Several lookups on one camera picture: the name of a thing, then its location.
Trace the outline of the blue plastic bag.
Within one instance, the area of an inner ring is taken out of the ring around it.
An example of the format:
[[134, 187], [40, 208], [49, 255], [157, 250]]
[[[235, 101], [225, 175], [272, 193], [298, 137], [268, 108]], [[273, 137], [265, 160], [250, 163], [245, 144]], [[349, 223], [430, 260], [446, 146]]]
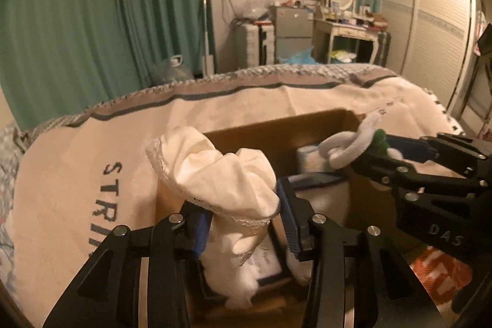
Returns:
[[296, 53], [291, 57], [279, 57], [278, 63], [290, 65], [316, 65], [317, 62], [312, 57], [313, 47], [310, 47], [300, 53]]

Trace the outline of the grey mini fridge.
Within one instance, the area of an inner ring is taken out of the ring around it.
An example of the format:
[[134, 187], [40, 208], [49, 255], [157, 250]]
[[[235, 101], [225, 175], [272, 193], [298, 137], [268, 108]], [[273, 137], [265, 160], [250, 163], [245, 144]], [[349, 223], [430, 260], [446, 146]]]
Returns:
[[270, 8], [274, 24], [275, 55], [278, 61], [308, 50], [312, 45], [313, 13], [306, 8]]

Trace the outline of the white suitcase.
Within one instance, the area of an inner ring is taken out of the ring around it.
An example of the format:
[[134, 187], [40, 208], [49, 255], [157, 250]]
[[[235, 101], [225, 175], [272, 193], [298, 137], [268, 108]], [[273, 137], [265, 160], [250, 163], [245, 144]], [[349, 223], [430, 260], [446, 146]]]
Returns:
[[274, 65], [275, 42], [272, 24], [245, 23], [235, 29], [238, 68]]

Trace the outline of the brown cardboard box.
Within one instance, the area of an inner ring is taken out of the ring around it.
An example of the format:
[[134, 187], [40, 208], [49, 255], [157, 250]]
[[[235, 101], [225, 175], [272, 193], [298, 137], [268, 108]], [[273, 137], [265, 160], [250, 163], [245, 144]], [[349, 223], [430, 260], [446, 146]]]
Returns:
[[280, 212], [280, 164], [297, 172], [333, 172], [369, 147], [404, 158], [385, 139], [380, 113], [368, 113], [351, 131], [337, 128], [344, 116], [331, 110], [235, 128], [231, 152], [191, 126], [149, 142], [146, 153], [158, 179], [173, 195], [213, 214], [201, 262], [205, 281], [225, 297], [228, 309], [248, 309], [259, 290], [260, 269], [249, 258]]

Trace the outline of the cream blanket with orange characters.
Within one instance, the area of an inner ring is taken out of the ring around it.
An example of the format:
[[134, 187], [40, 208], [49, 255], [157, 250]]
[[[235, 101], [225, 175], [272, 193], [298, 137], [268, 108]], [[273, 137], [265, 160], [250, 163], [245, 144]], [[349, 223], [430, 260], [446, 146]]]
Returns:
[[45, 321], [95, 247], [119, 224], [151, 225], [164, 194], [145, 147], [173, 127], [201, 132], [279, 120], [274, 138], [298, 115], [379, 110], [383, 128], [401, 136], [461, 134], [429, 87], [378, 66], [277, 65], [154, 87], [90, 108], [29, 134], [7, 220], [22, 313]]

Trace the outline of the white lace cloth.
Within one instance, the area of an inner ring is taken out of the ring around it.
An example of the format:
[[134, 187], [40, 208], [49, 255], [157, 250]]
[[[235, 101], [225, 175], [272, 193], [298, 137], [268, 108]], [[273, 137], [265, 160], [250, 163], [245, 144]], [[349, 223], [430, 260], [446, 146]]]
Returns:
[[176, 127], [146, 147], [158, 179], [172, 192], [213, 213], [200, 256], [208, 286], [230, 309], [251, 307], [259, 284], [247, 259], [279, 213], [276, 175], [256, 149], [221, 153], [193, 127]]

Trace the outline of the white dressing table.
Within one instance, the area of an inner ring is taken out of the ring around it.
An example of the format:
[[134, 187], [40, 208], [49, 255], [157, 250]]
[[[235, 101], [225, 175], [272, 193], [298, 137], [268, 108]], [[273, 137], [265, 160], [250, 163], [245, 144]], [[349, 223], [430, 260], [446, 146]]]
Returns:
[[380, 34], [383, 33], [382, 29], [328, 20], [321, 10], [317, 10], [314, 13], [313, 23], [312, 57], [314, 61], [330, 64], [335, 39], [344, 38], [371, 42], [373, 49], [369, 57], [369, 64], [376, 63], [377, 54], [381, 49], [379, 38]]

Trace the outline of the black white tissue pack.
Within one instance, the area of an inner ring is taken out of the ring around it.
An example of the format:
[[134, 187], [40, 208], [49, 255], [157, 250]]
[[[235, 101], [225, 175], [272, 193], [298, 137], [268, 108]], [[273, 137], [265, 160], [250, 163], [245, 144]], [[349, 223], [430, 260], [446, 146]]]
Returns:
[[284, 249], [272, 225], [268, 227], [268, 234], [247, 259], [246, 265], [253, 269], [253, 276], [261, 290], [279, 285], [292, 277], [286, 265]]

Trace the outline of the green curtain left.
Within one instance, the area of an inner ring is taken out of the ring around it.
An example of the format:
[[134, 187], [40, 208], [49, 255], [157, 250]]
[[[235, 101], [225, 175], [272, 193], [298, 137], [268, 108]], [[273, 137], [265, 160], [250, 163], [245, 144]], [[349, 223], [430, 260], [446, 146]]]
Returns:
[[1, 88], [19, 127], [149, 87], [180, 55], [202, 71], [203, 0], [1, 0]]

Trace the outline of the clear water jug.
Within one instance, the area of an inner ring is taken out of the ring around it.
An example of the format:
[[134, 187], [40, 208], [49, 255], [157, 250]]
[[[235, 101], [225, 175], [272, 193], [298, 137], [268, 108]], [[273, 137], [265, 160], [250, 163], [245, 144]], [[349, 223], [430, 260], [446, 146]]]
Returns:
[[150, 70], [150, 77], [154, 85], [193, 79], [192, 72], [184, 64], [182, 55], [174, 55], [153, 65]]

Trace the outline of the white louvered wardrobe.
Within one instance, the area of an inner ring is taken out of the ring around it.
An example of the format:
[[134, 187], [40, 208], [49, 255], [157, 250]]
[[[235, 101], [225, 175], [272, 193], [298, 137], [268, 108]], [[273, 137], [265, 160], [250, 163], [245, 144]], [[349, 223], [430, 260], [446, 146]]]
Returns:
[[381, 13], [389, 22], [386, 66], [453, 110], [470, 66], [476, 0], [381, 0]]

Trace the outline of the white floor mop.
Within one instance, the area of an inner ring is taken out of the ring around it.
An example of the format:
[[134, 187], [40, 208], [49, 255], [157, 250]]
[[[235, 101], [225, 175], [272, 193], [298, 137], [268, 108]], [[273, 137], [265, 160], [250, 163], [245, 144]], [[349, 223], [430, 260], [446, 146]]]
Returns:
[[203, 0], [203, 17], [204, 17], [204, 55], [203, 55], [203, 74], [210, 77], [215, 72], [213, 55], [210, 53], [208, 37], [208, 2]]

